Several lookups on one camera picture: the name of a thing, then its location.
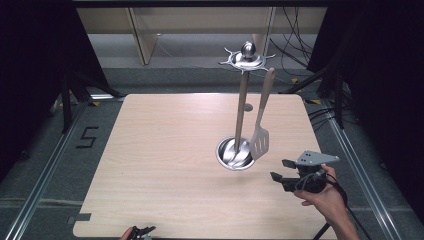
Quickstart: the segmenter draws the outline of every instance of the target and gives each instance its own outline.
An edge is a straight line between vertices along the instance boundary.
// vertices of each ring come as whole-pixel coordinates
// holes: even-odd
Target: round metal base
[[[222,140],[216,149],[216,158],[218,162],[226,169],[232,171],[245,170],[255,163],[250,154],[249,142],[240,139],[239,151],[234,150],[235,139],[229,137]]]

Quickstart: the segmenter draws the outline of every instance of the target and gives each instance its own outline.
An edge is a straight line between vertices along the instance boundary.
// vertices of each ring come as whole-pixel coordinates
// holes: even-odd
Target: floor
[[[282,35],[271,37],[284,48]],[[302,35],[313,47],[315,35]],[[149,65],[140,64],[131,35],[90,35],[109,84],[123,93],[233,92],[239,90],[240,72],[219,65],[228,53],[251,40],[249,35],[160,35]],[[306,63],[304,54],[292,46],[287,52]],[[303,81],[310,72],[270,44],[267,67],[276,68],[273,93],[278,94]],[[250,92],[261,91],[264,72],[251,74]],[[344,129],[333,119],[332,98],[316,95],[320,80],[307,86],[300,96],[310,114],[323,153],[337,155],[339,181],[348,193],[349,205],[372,239],[422,239],[424,227],[380,165],[366,133],[349,107],[343,111]],[[90,89],[100,94],[97,89]],[[96,104],[73,101],[74,125],[62,134],[59,106],[28,147],[29,158],[17,162],[0,185],[0,235],[12,239],[76,239],[72,227],[106,145],[121,100],[96,100]],[[92,148],[84,148],[84,136],[95,136]],[[367,239],[358,227],[361,239]]]

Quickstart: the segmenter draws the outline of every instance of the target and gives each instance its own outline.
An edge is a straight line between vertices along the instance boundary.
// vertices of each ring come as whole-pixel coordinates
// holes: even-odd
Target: metal knob
[[[247,41],[241,47],[241,54],[244,59],[251,59],[255,55],[256,47],[255,44]]]

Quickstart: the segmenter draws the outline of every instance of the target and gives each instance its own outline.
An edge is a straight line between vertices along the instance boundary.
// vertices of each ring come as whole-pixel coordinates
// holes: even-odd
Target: black horizontal bar
[[[125,7],[329,7],[365,0],[73,0],[77,8]]]

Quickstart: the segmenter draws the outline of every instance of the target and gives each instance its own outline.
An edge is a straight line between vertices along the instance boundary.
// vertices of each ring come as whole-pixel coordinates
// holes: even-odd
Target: spatula handle
[[[259,103],[259,109],[265,109],[266,103],[268,102],[269,94],[272,90],[272,85],[274,83],[274,77],[275,69],[270,68],[265,75],[265,80],[262,87],[261,101]]]

